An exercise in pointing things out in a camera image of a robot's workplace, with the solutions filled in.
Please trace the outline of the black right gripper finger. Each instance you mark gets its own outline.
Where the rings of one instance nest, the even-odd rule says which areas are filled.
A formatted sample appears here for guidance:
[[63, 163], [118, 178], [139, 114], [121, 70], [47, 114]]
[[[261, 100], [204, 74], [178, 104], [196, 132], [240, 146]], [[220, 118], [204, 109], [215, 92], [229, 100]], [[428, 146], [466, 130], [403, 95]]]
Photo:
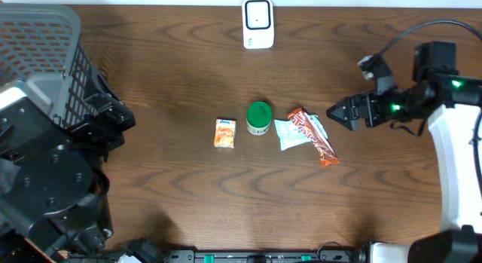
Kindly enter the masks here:
[[327, 116], [367, 116], [366, 99], [365, 93], [345, 97], [330, 107], [326, 114]]
[[359, 130], [359, 119], [365, 117], [365, 106], [335, 105], [326, 115], [351, 131]]

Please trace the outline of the red chocolate bar wrapper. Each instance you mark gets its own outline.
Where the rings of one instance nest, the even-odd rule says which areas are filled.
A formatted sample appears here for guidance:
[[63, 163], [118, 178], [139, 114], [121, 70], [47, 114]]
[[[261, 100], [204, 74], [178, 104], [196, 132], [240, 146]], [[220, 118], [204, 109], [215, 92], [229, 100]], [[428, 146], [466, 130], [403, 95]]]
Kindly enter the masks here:
[[331, 143], [324, 136], [316, 122], [303, 108], [293, 110], [287, 114], [287, 117], [317, 149], [320, 163], [323, 167], [339, 163], [339, 159], [335, 150], [331, 146]]

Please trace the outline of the mint green wet wipes pack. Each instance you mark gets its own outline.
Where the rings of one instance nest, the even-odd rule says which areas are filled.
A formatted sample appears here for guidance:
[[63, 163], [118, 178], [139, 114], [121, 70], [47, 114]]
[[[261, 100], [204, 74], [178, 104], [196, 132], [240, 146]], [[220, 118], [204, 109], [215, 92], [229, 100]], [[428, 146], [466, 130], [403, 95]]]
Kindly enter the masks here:
[[[307, 116], [309, 116], [309, 119], [318, 127], [321, 134], [325, 137], [325, 140], [328, 141], [328, 134], [319, 121], [318, 115]], [[304, 135], [304, 132], [297, 127], [296, 123], [292, 121], [295, 118], [300, 117], [301, 116], [293, 116], [292, 119], [290, 118], [290, 121], [274, 120], [276, 132], [280, 141], [280, 148], [282, 151], [286, 150], [287, 148], [311, 142], [311, 140]]]

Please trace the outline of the green lid seasoning jar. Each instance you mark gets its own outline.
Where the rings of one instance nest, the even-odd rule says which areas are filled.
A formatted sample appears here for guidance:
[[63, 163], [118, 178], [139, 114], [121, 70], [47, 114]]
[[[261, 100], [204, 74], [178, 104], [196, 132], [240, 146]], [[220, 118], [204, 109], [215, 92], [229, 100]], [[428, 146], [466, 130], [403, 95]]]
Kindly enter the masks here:
[[247, 130], [255, 136], [264, 135], [269, 129], [273, 119], [273, 110], [265, 102], [254, 102], [246, 112]]

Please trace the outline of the small orange juice packet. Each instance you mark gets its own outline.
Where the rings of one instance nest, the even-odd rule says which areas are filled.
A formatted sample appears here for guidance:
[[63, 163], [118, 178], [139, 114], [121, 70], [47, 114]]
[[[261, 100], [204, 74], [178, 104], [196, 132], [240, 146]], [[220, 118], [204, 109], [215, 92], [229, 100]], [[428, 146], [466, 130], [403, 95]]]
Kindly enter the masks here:
[[234, 148], [235, 137], [236, 120], [216, 120], [214, 137], [214, 146], [216, 148]]

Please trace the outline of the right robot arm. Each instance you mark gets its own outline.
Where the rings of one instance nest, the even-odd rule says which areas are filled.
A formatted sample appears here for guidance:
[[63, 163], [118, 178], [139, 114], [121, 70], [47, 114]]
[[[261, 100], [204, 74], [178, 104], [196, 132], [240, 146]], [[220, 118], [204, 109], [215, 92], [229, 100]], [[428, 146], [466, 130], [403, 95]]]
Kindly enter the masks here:
[[481, 260], [481, 80], [459, 75], [456, 45], [430, 41], [414, 51], [413, 81], [397, 87], [378, 54], [359, 62], [375, 89], [348, 96], [326, 115], [351, 131], [422, 121], [435, 145], [441, 183], [441, 230], [411, 245], [371, 241], [353, 262], [479, 262]]

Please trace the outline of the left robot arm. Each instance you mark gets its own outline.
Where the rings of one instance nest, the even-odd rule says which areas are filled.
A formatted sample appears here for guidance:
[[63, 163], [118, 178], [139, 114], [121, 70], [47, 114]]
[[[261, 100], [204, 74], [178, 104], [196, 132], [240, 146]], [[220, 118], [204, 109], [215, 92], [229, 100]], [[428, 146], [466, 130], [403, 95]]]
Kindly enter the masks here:
[[133, 113], [95, 71], [68, 87], [38, 75], [1, 89], [1, 257], [98, 255], [113, 234], [102, 163]]

